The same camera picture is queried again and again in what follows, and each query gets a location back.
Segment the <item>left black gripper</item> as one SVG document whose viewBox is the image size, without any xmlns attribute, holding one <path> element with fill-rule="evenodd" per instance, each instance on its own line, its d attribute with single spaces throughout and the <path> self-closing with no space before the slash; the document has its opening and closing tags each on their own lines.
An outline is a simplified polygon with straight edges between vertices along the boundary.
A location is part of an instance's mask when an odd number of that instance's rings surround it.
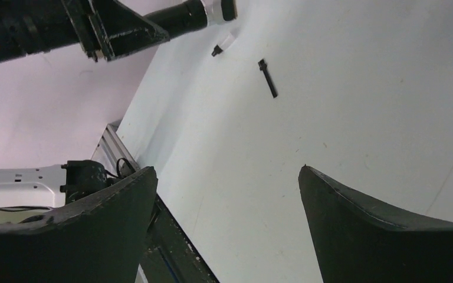
<svg viewBox="0 0 453 283">
<path fill-rule="evenodd" d="M 75 44 L 113 61 L 169 40 L 119 1 L 0 1 L 0 63 Z"/>
</svg>

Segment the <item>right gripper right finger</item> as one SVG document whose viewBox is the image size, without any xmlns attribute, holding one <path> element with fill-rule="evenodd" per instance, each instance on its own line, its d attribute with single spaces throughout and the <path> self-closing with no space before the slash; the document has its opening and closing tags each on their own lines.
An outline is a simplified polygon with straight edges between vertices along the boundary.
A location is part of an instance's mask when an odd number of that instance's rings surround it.
<svg viewBox="0 0 453 283">
<path fill-rule="evenodd" d="M 324 282 L 453 282 L 453 222 L 390 205 L 310 166 L 298 183 Z"/>
</svg>

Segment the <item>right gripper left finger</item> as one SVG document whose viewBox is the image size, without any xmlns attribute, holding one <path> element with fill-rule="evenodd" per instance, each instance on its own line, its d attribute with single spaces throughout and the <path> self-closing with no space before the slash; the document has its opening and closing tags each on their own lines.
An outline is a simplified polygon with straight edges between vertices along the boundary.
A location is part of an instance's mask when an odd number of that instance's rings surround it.
<svg viewBox="0 0 453 283">
<path fill-rule="evenodd" d="M 134 282 L 156 198 L 145 167 L 20 223 L 0 224 L 0 282 Z"/>
</svg>

